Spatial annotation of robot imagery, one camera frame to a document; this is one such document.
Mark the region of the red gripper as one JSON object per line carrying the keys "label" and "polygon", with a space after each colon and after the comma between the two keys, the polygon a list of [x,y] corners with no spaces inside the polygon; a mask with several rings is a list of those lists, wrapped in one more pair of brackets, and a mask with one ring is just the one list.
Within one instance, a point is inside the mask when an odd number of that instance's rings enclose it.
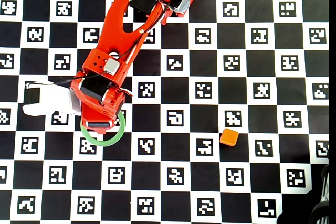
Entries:
{"label": "red gripper", "polygon": [[115,127],[117,115],[125,102],[124,94],[116,98],[108,95],[107,100],[100,102],[84,95],[81,103],[81,126],[97,133],[106,133]]}

